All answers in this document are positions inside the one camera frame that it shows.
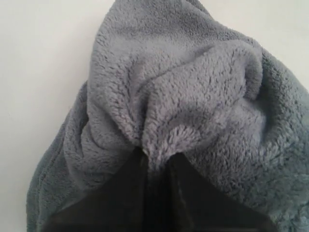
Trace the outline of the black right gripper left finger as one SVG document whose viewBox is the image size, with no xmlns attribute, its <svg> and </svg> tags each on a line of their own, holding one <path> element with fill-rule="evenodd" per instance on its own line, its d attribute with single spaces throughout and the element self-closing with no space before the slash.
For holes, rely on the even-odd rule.
<svg viewBox="0 0 309 232">
<path fill-rule="evenodd" d="M 141 232 L 147 169 L 147 156 L 133 151 L 104 185 L 52 215 L 47 231 Z"/>
</svg>

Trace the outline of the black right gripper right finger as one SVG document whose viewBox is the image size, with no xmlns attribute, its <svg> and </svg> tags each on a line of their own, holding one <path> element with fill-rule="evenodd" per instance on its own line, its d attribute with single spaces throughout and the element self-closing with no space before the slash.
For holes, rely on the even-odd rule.
<svg viewBox="0 0 309 232">
<path fill-rule="evenodd" d="M 186 157 L 154 165 L 154 231 L 276 232 L 271 219 L 225 195 Z"/>
</svg>

